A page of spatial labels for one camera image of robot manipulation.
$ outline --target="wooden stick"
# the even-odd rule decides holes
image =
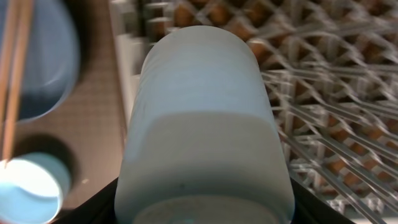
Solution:
[[[21,91],[22,77],[26,59],[27,46],[29,43],[30,26],[32,25],[33,0],[23,0],[21,4],[21,14],[18,22],[18,33],[15,57],[12,64],[11,87],[8,94],[7,113],[5,120],[3,159],[6,162],[12,156],[14,143],[14,133],[17,117],[19,115],[19,93]]]
[[[3,131],[3,117],[6,110],[6,95],[8,86],[8,76],[10,73],[11,58],[14,49],[14,40],[17,29],[19,13],[19,1],[9,1],[6,16],[6,26],[4,28],[2,49],[0,56],[0,139]]]

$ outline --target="cylinder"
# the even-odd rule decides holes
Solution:
[[[151,49],[115,212],[120,223],[290,221],[294,196],[267,92],[234,34],[187,27]]]

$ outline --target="cup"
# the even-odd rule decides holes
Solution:
[[[56,157],[33,152],[0,162],[0,220],[38,224],[53,220],[71,187],[67,167]]]

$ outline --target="dish rack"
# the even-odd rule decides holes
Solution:
[[[357,223],[398,223],[398,2],[111,1],[126,118],[163,36],[226,29],[254,52],[290,176]]]

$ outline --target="light blue bowl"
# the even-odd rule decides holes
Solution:
[[[0,49],[7,2],[0,1]],[[72,91],[80,67],[76,30],[63,3],[34,2],[19,110],[19,120],[24,121],[39,118],[59,106]]]
[[[57,158],[33,152],[0,162],[0,220],[41,224],[53,220],[71,186],[67,167]]]

